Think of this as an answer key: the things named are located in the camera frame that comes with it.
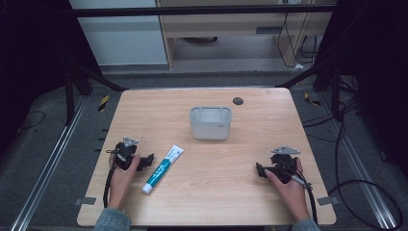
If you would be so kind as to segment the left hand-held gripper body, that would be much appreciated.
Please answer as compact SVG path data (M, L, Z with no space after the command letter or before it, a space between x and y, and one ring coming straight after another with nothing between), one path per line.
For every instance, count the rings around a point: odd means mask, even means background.
M115 164L123 170L127 170L132 164L133 155L136 153L138 140L124 137L113 151Z

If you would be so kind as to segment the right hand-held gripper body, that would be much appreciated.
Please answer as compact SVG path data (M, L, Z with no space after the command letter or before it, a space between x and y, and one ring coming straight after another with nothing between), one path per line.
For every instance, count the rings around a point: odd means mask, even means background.
M292 177L296 174L296 155L299 151L288 147L286 145L271 149L273 163L272 172L283 183L287 184L291 181Z

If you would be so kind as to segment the white and teal toothpaste tube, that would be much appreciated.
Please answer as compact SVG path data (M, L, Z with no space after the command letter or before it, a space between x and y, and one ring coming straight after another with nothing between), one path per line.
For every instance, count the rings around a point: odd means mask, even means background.
M143 185L141 189L142 192L145 194L150 194L183 152L183 148L178 145L173 145Z

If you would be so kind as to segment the grey plastic basket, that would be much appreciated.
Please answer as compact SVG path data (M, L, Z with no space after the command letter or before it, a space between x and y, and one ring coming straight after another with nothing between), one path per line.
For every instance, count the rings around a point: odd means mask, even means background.
M197 140L227 140L232 110L228 107L193 107L190 110L192 136Z

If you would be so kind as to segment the person's left hand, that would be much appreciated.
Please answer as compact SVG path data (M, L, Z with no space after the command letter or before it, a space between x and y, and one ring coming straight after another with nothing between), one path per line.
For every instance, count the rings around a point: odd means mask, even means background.
M140 155L136 154L133 156L132 163L128 169L115 168L110 184L108 208L117 209L118 211L123 210L126 197L137 174L139 163Z

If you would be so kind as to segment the person's right hand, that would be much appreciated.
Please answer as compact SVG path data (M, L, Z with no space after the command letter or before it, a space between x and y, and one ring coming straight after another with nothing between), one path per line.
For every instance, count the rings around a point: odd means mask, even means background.
M283 184L273 172L266 170L265 174L271 185L277 190L283 204L291 213L294 222L310 218L305 190L300 183L291 180L289 183Z

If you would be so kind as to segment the yellow and black tape strip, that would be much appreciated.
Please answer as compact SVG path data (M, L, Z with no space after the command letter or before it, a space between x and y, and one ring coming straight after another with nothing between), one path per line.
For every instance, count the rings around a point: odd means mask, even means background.
M109 98L110 98L109 95L104 95L102 97L101 102L100 102L100 104L98 106L98 110L97 110L98 112L103 112L104 111L104 109L105 109L105 107L106 107L106 105L107 105L107 103L109 101Z
M304 98L306 101L308 101L312 105L315 105L315 106L321 105L319 96L315 92L305 92Z

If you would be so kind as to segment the black metal stand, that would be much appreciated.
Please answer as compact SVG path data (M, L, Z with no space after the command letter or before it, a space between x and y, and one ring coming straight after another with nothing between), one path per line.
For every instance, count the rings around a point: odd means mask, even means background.
M289 89L306 78L316 75L317 79L313 84L313 89L322 91L325 90L328 85L331 85L331 112L334 118L340 121L340 70L337 64L315 64L308 70L292 78L292 80L277 85L277 88Z
M125 91L126 88L121 87L82 65L72 63L64 74L64 89L65 89L65 105L66 105L66 121L69 125L75 116L73 88L76 87L81 95L91 95L92 87L88 82L88 78L108 87L114 91Z

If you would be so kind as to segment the white cabinet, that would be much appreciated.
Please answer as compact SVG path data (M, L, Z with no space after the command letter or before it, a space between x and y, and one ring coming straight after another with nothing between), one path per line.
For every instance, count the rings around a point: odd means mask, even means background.
M69 0L74 10L155 7L155 0ZM167 64L158 16L80 17L100 66Z

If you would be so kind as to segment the black curtain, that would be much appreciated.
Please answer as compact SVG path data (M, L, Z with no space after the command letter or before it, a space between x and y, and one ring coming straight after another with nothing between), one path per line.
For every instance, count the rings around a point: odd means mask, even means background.
M64 85L51 32L80 65L100 71L78 19L47 13L70 9L69 0L0 0L0 158L33 101Z
M408 0L337 0L319 58L357 78L368 124L408 180Z

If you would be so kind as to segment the light wooden desk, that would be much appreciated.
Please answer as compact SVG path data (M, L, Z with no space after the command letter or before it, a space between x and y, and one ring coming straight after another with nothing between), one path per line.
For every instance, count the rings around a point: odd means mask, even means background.
M323 5L337 0L155 0L159 7ZM165 39L273 35L285 64L298 62L296 54L307 37L322 36L332 13L233 13L162 15Z

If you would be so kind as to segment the black horizontal bar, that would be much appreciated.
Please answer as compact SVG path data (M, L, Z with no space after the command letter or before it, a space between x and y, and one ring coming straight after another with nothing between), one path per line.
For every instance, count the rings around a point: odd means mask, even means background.
M123 9L79 9L67 13L77 17L105 16L150 16L150 15L194 15L233 13L329 13L335 11L336 4L323 5L246 5L246 6L192 6L160 8Z

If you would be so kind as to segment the aluminium floor rail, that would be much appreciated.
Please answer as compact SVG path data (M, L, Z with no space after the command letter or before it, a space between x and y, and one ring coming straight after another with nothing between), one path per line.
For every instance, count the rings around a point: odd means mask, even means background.
M399 231L399 226L403 222L403 216L399 216L399 220L396 220L386 203L386 200L394 203L395 208L400 212L394 198L390 196L383 188L376 185L366 168L364 167L362 161L358 157L354 146L352 145L348 135L345 132L344 124L342 120L337 121L331 112L330 98L324 93L319 92L318 96L320 98L321 105L331 116L331 124L334 126L335 130L339 133L336 140L335 147L335 178L336 178L336 190L338 191L339 197L343 197L341 192L341 187L351 183L357 183L361 186L363 193L368 201L374 216L379 224L379 230L381 231ZM347 157L348 163L352 168L356 179L349 180L341 183L338 174L338 157L339 149L342 149L345 156Z
M72 120L64 127L56 145L54 146L42 172L40 173L36 184L31 190L24 206L13 221L10 231L26 231L30 221L42 200L42 197L47 189L49 182L56 170L61 157L71 139L71 136L83 114L88 98L80 96L77 105L74 109Z

